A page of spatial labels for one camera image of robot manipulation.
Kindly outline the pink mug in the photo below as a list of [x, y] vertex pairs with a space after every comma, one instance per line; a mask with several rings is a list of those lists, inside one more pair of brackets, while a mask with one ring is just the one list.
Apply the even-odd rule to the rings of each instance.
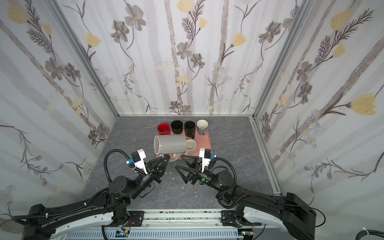
[[187, 156], [193, 156], [197, 148], [197, 143], [192, 139], [188, 139], [186, 143], [186, 151], [184, 154]]

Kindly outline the dark grey mug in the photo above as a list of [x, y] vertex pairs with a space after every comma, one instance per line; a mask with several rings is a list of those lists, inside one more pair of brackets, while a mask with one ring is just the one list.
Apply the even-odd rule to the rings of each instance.
[[186, 151], [186, 138], [184, 135], [157, 135], [154, 138], [154, 151], [156, 155], [184, 153]]

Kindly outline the black mug white rim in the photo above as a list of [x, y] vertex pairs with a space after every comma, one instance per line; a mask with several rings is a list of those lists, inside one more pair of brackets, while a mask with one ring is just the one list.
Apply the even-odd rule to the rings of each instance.
[[194, 139], [196, 135], [196, 124], [193, 121], [187, 121], [185, 122], [184, 127], [185, 136]]

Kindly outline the red mug black handle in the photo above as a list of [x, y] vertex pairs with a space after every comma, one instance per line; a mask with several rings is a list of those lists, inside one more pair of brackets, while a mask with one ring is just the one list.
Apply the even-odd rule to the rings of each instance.
[[171, 127], [168, 123], [160, 123], [157, 127], [158, 135], [170, 135]]

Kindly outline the black mug white base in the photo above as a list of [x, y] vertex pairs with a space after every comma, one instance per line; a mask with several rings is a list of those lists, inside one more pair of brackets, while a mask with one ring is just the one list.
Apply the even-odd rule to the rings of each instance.
[[175, 120], [171, 122], [171, 129], [174, 135], [181, 135], [183, 133], [184, 124], [182, 121]]

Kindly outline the light grey mug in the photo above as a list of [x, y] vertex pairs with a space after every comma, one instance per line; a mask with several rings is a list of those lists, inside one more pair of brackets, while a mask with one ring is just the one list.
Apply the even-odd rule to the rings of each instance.
[[209, 123], [206, 120], [197, 121], [197, 130], [199, 135], [205, 136], [208, 132]]

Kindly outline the cream mug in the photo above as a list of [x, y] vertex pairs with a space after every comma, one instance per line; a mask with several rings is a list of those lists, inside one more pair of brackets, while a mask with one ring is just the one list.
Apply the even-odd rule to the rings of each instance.
[[175, 162], [181, 155], [182, 153], [170, 154], [170, 162]]

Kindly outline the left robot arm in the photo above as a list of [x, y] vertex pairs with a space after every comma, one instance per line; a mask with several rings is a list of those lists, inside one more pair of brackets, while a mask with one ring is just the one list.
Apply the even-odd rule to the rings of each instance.
[[[132, 180], [125, 176], [112, 179], [108, 170], [108, 158], [113, 153], [120, 153], [127, 159], [129, 168], [138, 173]], [[127, 207], [132, 200], [143, 198], [143, 192], [153, 182], [161, 183], [170, 155], [165, 154], [145, 162], [143, 150], [133, 152], [131, 155], [122, 150], [109, 151], [103, 160], [104, 172], [108, 186], [96, 192], [92, 197], [73, 204], [46, 208], [42, 204], [34, 205], [27, 215], [13, 216], [11, 221], [24, 226], [24, 240], [48, 240], [57, 235], [61, 227], [68, 230], [79, 226], [80, 221], [87, 218], [106, 220], [108, 227], [117, 227], [126, 224], [129, 220]]]

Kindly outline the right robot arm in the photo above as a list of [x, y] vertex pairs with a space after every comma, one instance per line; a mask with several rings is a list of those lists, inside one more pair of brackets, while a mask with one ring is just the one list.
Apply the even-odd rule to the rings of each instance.
[[233, 165], [224, 158], [213, 158], [205, 165], [195, 156], [182, 156], [186, 166], [175, 168], [185, 183], [200, 183], [217, 191], [216, 199], [224, 209], [235, 209], [237, 226], [254, 221], [245, 209], [254, 209], [279, 219], [288, 233], [297, 240], [313, 240], [316, 231], [316, 210], [297, 195], [273, 196], [249, 190], [237, 184]]

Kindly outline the pink plastic tray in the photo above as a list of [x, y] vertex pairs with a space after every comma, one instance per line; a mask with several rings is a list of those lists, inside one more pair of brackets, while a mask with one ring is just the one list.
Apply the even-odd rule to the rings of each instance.
[[[184, 128], [183, 128], [182, 135], [185, 136], [185, 129]], [[196, 133], [195, 138], [192, 139], [192, 140], [194, 140], [197, 143], [197, 148], [196, 148], [196, 151], [195, 151], [193, 156], [197, 156], [198, 157], [199, 156], [199, 151], [200, 151], [201, 148], [211, 149], [211, 150], [213, 149], [209, 133], [207, 133], [205, 136], [201, 136], [198, 133]]]

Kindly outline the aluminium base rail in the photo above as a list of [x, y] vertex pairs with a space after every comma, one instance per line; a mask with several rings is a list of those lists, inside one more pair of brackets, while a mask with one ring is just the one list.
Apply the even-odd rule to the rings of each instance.
[[86, 227], [59, 237], [60, 240], [254, 240], [262, 236], [266, 224], [235, 227], [232, 211], [146, 210], [141, 227], [130, 226], [130, 215], [122, 226]]

